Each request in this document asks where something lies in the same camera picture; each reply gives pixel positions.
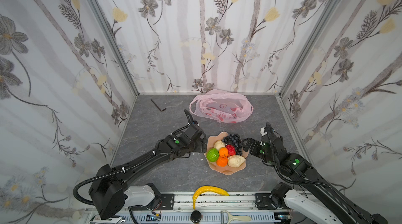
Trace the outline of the green fake fruit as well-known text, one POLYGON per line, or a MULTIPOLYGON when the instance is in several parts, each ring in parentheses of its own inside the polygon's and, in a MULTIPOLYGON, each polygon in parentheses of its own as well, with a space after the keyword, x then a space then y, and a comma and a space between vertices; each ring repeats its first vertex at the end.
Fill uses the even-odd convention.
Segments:
POLYGON ((219 151, 216 148, 211 148, 206 155, 209 162, 216 162, 220 157, 219 151))

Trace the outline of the beige fake fruit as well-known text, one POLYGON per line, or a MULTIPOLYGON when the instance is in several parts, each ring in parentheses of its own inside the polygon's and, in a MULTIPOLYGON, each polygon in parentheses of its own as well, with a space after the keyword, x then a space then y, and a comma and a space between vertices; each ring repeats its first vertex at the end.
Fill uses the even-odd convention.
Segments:
POLYGON ((219 151, 220 149, 225 148, 225 147, 226 147, 226 145, 225 145, 225 143, 224 143, 222 140, 218 140, 218 141, 216 141, 215 144, 214 144, 214 148, 215 148, 217 151, 219 151))

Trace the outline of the beige fake bread roll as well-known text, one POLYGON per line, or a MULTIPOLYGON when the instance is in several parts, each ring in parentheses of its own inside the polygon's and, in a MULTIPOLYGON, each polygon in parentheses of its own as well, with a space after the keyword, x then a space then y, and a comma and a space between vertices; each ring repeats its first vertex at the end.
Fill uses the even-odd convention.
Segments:
POLYGON ((240 155, 230 156, 228 158, 228 166, 231 168, 238 168, 243 163, 245 163, 245 161, 246 161, 246 159, 243 156, 240 156, 240 155))

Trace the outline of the dark fake grape bunch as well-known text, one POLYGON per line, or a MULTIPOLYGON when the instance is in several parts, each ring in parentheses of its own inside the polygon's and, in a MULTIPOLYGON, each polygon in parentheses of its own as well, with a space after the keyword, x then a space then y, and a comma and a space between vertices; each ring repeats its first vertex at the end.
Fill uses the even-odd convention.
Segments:
POLYGON ((230 134, 226 137, 223 138, 222 140, 225 145, 233 145, 236 148, 237 154, 242 156, 242 151, 243 151, 243 145, 240 139, 240 136, 238 134, 230 134))

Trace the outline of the red fake apple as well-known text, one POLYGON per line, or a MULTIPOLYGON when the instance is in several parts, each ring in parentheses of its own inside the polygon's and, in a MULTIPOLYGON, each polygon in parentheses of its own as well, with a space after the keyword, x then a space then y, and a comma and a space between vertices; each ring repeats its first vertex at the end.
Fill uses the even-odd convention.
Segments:
POLYGON ((233 145, 226 146, 228 157, 235 156, 237 154, 236 148, 233 145))

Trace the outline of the peach leaf-shaped plate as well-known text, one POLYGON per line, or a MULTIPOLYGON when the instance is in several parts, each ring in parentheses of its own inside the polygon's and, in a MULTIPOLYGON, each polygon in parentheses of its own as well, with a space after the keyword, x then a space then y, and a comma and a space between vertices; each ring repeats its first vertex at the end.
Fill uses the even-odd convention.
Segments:
MULTIPOLYGON (((223 138, 226 137, 226 136, 228 136, 228 135, 229 135, 229 134, 228 134, 227 132, 221 132, 221 133, 220 133, 219 135, 217 135, 217 136, 210 136, 210 137, 208 138, 208 142, 207 142, 207 144, 206 144, 206 152, 204 153, 204 156, 207 157, 207 153, 209 152, 209 150, 212 149, 212 148, 214 148, 215 142, 217 142, 218 140, 223 140, 223 138)), ((216 164, 216 162, 210 162, 207 158, 206 158, 206 161, 207 161, 208 166, 209 166, 213 171, 216 171, 216 172, 219 172, 219 173, 221 173, 221 174, 230 176, 230 175, 232 175, 232 174, 234 174, 234 173, 236 173, 236 172, 239 172, 239 171, 241 171, 241 170, 243 170, 243 169, 246 168, 246 160, 247 160, 248 155, 249 155, 249 153, 248 153, 248 152, 245 152, 245 151, 243 150, 242 156, 244 157, 245 161, 244 161, 240 166, 238 166, 238 167, 236 167, 236 168, 231 167, 231 166, 229 166, 229 165, 226 165, 226 166, 218 166, 218 165, 216 164)))

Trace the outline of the pink plastic bag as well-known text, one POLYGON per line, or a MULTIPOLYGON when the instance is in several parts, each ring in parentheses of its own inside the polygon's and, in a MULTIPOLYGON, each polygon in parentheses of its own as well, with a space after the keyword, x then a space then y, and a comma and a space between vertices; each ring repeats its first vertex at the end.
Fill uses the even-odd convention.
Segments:
POLYGON ((242 94, 213 89, 196 96, 189 105, 189 111, 198 117, 234 124, 248 119, 254 107, 242 94))

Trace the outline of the yellow fake banana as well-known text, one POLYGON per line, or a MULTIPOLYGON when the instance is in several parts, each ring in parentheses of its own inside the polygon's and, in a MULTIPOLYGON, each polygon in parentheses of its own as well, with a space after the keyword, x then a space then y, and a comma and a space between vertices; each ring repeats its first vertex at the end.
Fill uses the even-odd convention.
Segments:
POLYGON ((200 195, 202 195, 204 193, 215 193, 215 194, 219 194, 219 195, 223 195, 223 196, 229 196, 229 193, 222 188, 215 187, 215 186, 202 186, 202 187, 198 188, 192 196, 194 210, 196 208, 196 200, 198 199, 198 197, 200 195))

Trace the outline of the orange fake orange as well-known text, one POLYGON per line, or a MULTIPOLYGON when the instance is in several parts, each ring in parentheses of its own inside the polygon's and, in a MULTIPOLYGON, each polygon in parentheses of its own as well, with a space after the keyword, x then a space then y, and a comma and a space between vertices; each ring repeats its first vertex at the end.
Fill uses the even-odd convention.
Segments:
POLYGON ((223 158, 228 158, 229 157, 229 151, 226 147, 222 147, 219 149, 219 156, 223 158))

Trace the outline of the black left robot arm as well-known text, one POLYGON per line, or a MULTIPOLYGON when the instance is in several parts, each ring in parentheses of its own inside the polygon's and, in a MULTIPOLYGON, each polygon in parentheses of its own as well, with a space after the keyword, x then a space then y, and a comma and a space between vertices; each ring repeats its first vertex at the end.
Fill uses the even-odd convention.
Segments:
POLYGON ((143 189, 151 193, 148 202, 140 200, 137 192, 130 192, 130 187, 140 177, 159 165, 177 158, 188 158, 194 152, 204 152, 202 143, 206 140, 204 131, 189 110, 184 110, 187 125, 175 130, 164 139, 157 141, 155 147, 142 156, 125 164, 112 168, 101 167, 96 176, 84 180, 73 189, 73 196, 79 202, 94 206, 102 220, 108 219, 120 210, 132 206, 154 207, 160 199, 156 187, 149 183, 143 189))

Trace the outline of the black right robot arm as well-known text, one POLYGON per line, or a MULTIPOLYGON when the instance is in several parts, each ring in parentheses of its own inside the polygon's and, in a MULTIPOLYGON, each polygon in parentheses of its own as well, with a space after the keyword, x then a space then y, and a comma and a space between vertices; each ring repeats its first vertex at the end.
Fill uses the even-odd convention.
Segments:
POLYGON ((286 206, 317 224, 386 224, 381 214, 372 214, 348 199, 299 154, 284 147, 283 137, 266 124, 259 141, 243 140, 245 151, 272 167, 282 179, 271 191, 275 208, 286 206))

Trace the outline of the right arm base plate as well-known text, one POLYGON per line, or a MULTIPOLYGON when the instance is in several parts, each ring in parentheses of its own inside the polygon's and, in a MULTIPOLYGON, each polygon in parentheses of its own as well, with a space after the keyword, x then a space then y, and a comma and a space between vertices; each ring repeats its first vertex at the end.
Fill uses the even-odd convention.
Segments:
POLYGON ((254 205, 258 210, 290 210, 281 198, 271 193, 256 193, 254 196, 254 205))

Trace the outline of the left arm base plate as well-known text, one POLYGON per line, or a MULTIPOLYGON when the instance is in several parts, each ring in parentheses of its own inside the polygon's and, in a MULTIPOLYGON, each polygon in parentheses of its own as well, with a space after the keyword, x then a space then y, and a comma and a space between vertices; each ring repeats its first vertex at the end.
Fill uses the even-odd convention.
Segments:
POLYGON ((163 210, 173 210, 174 207, 174 194, 161 194, 151 201, 147 206, 133 206, 132 210, 149 210, 149 211, 163 211, 163 210))

